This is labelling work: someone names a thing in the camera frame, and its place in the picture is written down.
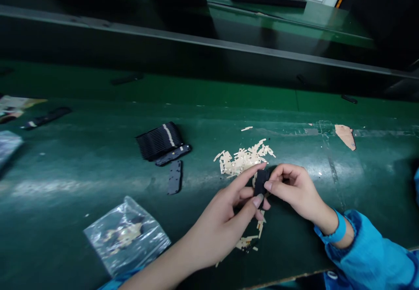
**green work surface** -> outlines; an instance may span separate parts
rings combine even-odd
[[[2,77],[1,92],[48,102],[3,124],[25,143],[0,180],[2,289],[98,288],[109,276],[83,229],[128,195],[176,242],[229,184],[213,162],[217,153],[262,138],[276,155],[267,155],[269,166],[306,167],[330,206],[355,208],[384,237],[419,246],[417,104],[359,98],[354,105],[337,95],[155,75],[112,86],[110,79],[129,72],[7,63],[16,72]],[[73,112],[32,131],[19,128],[62,106]],[[169,167],[144,161],[134,139],[168,121],[193,148],[182,157],[182,190],[173,196],[166,194]],[[336,136],[335,124],[354,129],[356,151]],[[241,132],[246,126],[253,129]],[[270,202],[258,252],[235,249],[180,287],[259,287],[331,268],[313,225],[279,199]]]

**person's right hand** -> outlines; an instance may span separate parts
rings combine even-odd
[[[303,167],[280,164],[264,186],[269,192],[289,203],[300,216],[312,222],[318,221],[330,210]]]

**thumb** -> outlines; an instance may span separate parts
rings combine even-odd
[[[267,181],[265,182],[264,187],[288,204],[293,205],[298,201],[300,189],[295,186],[287,185],[279,181]]]
[[[243,234],[250,220],[252,220],[260,204],[262,203],[262,200],[263,194],[259,194],[256,197],[249,199],[241,211],[229,220],[229,225],[233,227],[234,231],[240,231],[240,234]]]

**person's left hand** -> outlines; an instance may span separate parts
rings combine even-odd
[[[262,198],[253,197],[253,187],[245,186],[265,166],[266,163],[254,165],[220,190],[194,226],[177,243],[194,270],[215,265],[224,259],[234,249],[250,220],[253,217],[263,220],[263,215],[258,210]],[[233,207],[239,204],[244,206],[234,215]],[[263,209],[269,208],[271,206],[265,199]]]

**plastic bag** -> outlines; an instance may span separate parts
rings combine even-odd
[[[154,261],[170,240],[131,197],[84,230],[112,277]]]

